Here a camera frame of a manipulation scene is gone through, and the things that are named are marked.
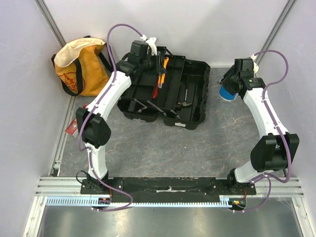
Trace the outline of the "blue wrapped paper roll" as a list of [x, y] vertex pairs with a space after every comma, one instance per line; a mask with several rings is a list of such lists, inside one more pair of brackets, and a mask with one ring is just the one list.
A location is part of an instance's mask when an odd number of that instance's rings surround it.
[[220, 97], [228, 102], [234, 101], [237, 97], [237, 93], [236, 94], [230, 94], [225, 88], [224, 86], [221, 86], [219, 89], [219, 95]]

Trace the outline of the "black rubber mallet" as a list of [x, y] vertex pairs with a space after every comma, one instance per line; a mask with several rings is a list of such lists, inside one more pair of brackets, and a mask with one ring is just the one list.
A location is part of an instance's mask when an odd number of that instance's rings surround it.
[[197, 88], [196, 88], [196, 86], [197, 86], [197, 83], [196, 83], [196, 81], [197, 81], [197, 75], [193, 75], [193, 74], [187, 74], [187, 79], [186, 79], [186, 85], [190, 85], [190, 82], [193, 82], [194, 83], [194, 98], [193, 98], [193, 101], [192, 101], [192, 103], [194, 102], [194, 100], [195, 100], [195, 98], [197, 97]]

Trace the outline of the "yellow canvas tote bag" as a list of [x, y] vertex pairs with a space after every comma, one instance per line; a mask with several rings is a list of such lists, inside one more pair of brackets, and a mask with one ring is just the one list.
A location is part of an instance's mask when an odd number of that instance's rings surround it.
[[106, 42], [85, 36], [65, 44], [51, 57], [63, 90], [71, 96], [97, 96], [109, 81], [113, 71], [102, 50]]

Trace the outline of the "red small box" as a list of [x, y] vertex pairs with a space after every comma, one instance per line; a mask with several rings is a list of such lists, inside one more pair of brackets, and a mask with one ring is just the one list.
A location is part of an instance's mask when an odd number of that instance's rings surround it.
[[70, 122], [70, 124], [67, 126], [67, 128], [64, 130], [66, 134], [77, 138], [79, 134], [78, 130], [78, 123], [77, 123], [77, 118], [74, 117], [73, 120]]

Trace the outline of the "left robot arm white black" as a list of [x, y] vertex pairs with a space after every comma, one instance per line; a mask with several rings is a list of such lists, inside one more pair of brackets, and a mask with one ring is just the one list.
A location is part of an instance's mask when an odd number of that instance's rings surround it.
[[98, 194], [105, 193], [109, 187], [105, 148], [111, 136], [107, 124], [110, 111], [132, 82], [143, 74], [157, 78], [166, 72], [156, 41], [155, 37], [135, 40], [130, 52], [114, 64], [114, 71], [101, 92], [86, 108], [76, 111], [79, 135], [88, 153], [88, 177], [93, 180], [91, 187]]

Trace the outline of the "claw hammer red black handle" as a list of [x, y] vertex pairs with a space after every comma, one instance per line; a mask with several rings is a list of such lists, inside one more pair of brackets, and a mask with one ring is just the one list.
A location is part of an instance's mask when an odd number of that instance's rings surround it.
[[186, 85], [184, 101], [177, 103], [177, 107], [178, 107], [178, 108], [187, 108], [187, 107], [192, 106], [192, 104], [193, 104], [192, 102], [190, 102], [190, 103], [187, 102], [187, 99], [188, 99], [188, 90], [189, 90], [189, 86]]

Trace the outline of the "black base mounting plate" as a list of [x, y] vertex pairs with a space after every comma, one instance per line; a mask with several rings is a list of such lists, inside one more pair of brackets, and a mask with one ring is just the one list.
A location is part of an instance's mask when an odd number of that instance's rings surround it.
[[121, 202], [130, 202], [130, 197], [121, 191], [131, 195], [133, 202], [215, 202], [220, 200], [220, 196], [256, 195], [253, 184], [231, 184], [227, 179], [214, 177], [114, 177], [109, 178], [107, 184], [117, 191], [84, 179], [81, 181], [80, 193], [110, 195], [111, 200]]

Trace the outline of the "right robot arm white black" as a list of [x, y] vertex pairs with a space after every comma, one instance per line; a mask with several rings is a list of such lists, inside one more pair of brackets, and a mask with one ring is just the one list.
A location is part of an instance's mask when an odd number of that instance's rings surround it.
[[219, 95], [223, 100], [233, 101], [239, 96], [248, 106], [260, 137], [250, 153], [250, 160], [228, 175], [226, 188], [234, 195], [243, 190], [244, 183], [272, 177], [276, 171], [290, 170], [299, 145], [298, 135], [289, 133], [274, 111], [264, 81], [255, 77], [258, 69], [252, 58], [235, 59], [219, 82]]

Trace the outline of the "black plastic tool box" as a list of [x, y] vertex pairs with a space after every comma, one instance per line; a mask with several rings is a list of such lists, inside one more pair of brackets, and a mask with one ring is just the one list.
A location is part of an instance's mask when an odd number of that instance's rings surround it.
[[[153, 99], [158, 77], [143, 74], [124, 92], [117, 107], [128, 119], [153, 122], [161, 116], [167, 126], [194, 130], [205, 121], [211, 67], [206, 62], [172, 55], [165, 46], [159, 46], [158, 51], [169, 57], [169, 61], [164, 84], [161, 89], [158, 88], [157, 97]], [[178, 108], [177, 103], [184, 101], [187, 74], [197, 75], [197, 97], [192, 106]], [[194, 83], [190, 82], [187, 102], [192, 102], [193, 98]]]

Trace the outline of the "red black utility knife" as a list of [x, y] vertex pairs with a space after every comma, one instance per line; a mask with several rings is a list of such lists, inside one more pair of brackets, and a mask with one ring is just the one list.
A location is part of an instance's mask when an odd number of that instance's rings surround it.
[[153, 99], [155, 99], [157, 95], [158, 95], [158, 83], [156, 84], [155, 89], [154, 89]]

